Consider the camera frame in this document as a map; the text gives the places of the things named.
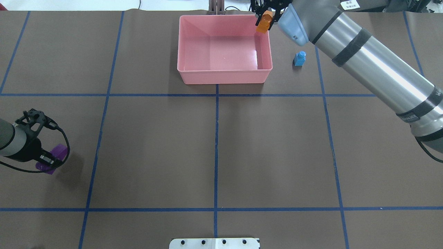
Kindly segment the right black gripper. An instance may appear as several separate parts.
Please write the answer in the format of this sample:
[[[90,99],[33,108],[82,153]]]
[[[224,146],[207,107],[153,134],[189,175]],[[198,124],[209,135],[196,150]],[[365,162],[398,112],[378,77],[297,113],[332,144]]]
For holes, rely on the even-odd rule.
[[[259,26],[263,14],[267,11],[267,14],[272,18],[268,27],[268,30],[271,30],[273,24],[278,22],[281,13],[288,7],[288,5],[289,0],[252,0],[251,11],[256,14],[256,26]]]

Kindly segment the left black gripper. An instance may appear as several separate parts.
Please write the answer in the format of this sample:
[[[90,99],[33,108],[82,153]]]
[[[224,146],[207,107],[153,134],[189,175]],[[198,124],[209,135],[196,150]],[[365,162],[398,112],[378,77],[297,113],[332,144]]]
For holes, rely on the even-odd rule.
[[[38,138],[26,140],[24,147],[14,154],[14,160],[18,162],[34,160],[46,166],[57,165],[57,158],[42,148]]]

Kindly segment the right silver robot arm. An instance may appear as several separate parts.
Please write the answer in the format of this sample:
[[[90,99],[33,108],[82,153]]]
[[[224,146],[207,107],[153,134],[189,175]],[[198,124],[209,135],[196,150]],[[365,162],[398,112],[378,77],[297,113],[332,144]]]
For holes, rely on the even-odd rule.
[[[442,90],[348,17],[339,0],[252,0],[256,25],[269,9],[278,27],[303,46],[311,42],[397,117],[408,123],[419,145],[443,149]]]

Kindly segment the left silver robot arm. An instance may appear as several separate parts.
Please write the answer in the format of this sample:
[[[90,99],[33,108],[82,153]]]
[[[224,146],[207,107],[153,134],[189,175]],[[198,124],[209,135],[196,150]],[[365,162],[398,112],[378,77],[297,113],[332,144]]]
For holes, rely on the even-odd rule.
[[[39,132],[33,131],[28,123],[0,121],[1,156],[23,163],[34,160],[52,168],[60,165],[60,159],[42,148]]]

